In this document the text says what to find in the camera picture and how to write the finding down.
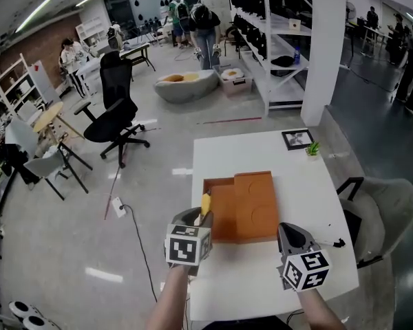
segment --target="gray bean bag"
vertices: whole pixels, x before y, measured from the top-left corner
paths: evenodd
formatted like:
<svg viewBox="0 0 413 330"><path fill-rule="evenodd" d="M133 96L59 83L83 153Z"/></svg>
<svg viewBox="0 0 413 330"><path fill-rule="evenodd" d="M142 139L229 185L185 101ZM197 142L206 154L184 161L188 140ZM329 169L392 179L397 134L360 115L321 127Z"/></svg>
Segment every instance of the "gray bean bag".
<svg viewBox="0 0 413 330"><path fill-rule="evenodd" d="M201 99L210 94L218 85L218 76L212 69L196 72L183 72L178 75L198 74L195 80L182 80L180 82L168 82L164 79L171 75L159 78L153 85L156 93L167 102L182 104Z"/></svg>

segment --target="white fan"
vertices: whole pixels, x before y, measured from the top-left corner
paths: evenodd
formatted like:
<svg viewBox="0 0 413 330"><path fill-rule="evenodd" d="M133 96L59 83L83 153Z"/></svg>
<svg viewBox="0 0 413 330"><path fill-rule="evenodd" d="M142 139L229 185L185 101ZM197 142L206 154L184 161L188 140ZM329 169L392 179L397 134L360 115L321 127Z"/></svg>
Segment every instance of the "white fan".
<svg viewBox="0 0 413 330"><path fill-rule="evenodd" d="M353 5L353 3L347 2L346 4L346 19L352 20L357 16L357 9Z"/></svg>

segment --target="power cable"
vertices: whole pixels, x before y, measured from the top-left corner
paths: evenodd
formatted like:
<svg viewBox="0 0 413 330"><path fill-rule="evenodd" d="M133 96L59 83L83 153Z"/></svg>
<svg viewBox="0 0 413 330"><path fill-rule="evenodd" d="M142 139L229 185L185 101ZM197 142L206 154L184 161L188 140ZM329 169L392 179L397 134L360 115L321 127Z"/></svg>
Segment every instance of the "power cable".
<svg viewBox="0 0 413 330"><path fill-rule="evenodd" d="M389 89L386 89L386 88L382 87L381 85L379 85L378 83L374 82L373 80L370 80L370 79L368 79L368 78L366 78L366 77L363 77L363 76L359 75L359 74L358 74L357 72L355 72L352 68L350 68L349 70L350 70L356 77L362 79L365 84L368 84L368 85L369 85L369 84L371 84L371 85L376 85L378 88L381 88L382 90L384 90L384 91L386 91L386 92L388 92L388 93L392 93L392 92L395 91L396 88L399 86L399 82L398 82L398 83L394 86L394 89L389 90Z"/></svg>
<svg viewBox="0 0 413 330"><path fill-rule="evenodd" d="M289 314L288 319L286 320L286 325L289 325L289 322L293 316L296 316L298 314L303 314L303 313L304 311L293 311L291 314Z"/></svg>
<svg viewBox="0 0 413 330"><path fill-rule="evenodd" d="M140 249L142 250L142 255L144 256L145 266L147 267L147 271L148 271L148 273L149 273L149 280L150 280L151 292L153 293L154 300L155 300L156 302L158 302L158 298L156 297L156 294L155 294L155 292L154 292L153 281L152 281L152 279L151 279L151 272L150 272L149 264L148 264L148 262L147 262L147 257L146 257L146 255L145 255L144 247L142 246L142 240L140 239L138 224L136 223L136 219L135 219L135 214L134 214L134 212L133 212L133 208L132 208L131 206L129 206L128 204L123 204L120 208L123 209L124 207L127 207L127 208L129 208L129 209L131 210L131 217L133 218L133 222L135 223L136 234L138 235Z"/></svg>

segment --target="desk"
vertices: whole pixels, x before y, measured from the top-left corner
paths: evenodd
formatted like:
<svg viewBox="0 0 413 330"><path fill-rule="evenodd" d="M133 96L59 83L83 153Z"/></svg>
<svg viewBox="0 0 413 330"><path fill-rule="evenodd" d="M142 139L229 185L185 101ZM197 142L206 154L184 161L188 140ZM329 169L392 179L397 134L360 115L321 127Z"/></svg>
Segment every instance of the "desk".
<svg viewBox="0 0 413 330"><path fill-rule="evenodd" d="M72 126L70 126L66 121L62 119L60 116L60 111L63 109L64 103L63 102L58 102L56 104L53 104L49 109L44 111L40 118L37 120L37 122L34 125L34 132L40 132L44 128L47 127L47 132L49 133L50 137L52 138L52 141L55 144L58 144L58 140L55 138L54 132L52 132L52 129L49 127L49 123L51 123L55 118L58 118L63 124L65 124L67 127L71 129L71 131L75 132L77 135L79 135L81 138L84 139L84 136L79 133L76 129L74 129Z"/></svg>
<svg viewBox="0 0 413 330"><path fill-rule="evenodd" d="M271 171L280 221L294 223L316 240L346 242L323 245L332 261L324 299L359 286L350 234L324 161L311 161L305 150L288 151L282 132L262 132L194 141L191 205L200 206L203 181L236 173ZM214 243L198 276L191 281L192 320L236 320L272 316L300 309L293 290L284 291L276 267L276 241L232 245Z"/></svg>
<svg viewBox="0 0 413 330"><path fill-rule="evenodd" d="M148 51L147 49L150 47L150 43L144 43L142 45L136 46L133 49L130 50L121 50L121 52L119 53L119 56L121 58L128 58L129 56L140 52L140 56L135 57L135 58L130 58L129 60L131 60L131 64L132 65L137 65L140 63L146 63L147 66L152 66L153 70L156 72L156 69L154 68L153 64L151 63L151 61L149 60L149 55L148 55Z"/></svg>
<svg viewBox="0 0 413 330"><path fill-rule="evenodd" d="M366 41L369 40L369 41L373 42L373 56L374 56L375 46L377 45L377 43L381 43L381 46L379 48L379 53L378 53L378 55L379 55L381 53L381 49L383 48L385 38L391 39L392 37L380 32L378 30L374 30L373 28L367 27L366 25L364 26L364 28L366 29L366 34L364 35L364 42L363 42L363 47L361 48L361 53L364 54L364 46L366 45ZM367 33L368 33L369 30L373 32L373 38L367 37Z"/></svg>

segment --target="power outlet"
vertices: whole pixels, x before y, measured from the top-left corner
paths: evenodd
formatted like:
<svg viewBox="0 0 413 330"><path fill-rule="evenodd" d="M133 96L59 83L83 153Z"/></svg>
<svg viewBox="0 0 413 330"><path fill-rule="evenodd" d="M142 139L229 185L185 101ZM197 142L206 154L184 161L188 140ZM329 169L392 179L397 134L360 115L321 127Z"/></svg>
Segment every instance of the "power outlet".
<svg viewBox="0 0 413 330"><path fill-rule="evenodd" d="M119 197L116 197L112 200L112 206L113 209L116 211L116 215L118 215L118 217L122 217L123 215L125 215L125 208L123 207L123 203L121 202Z"/></svg>

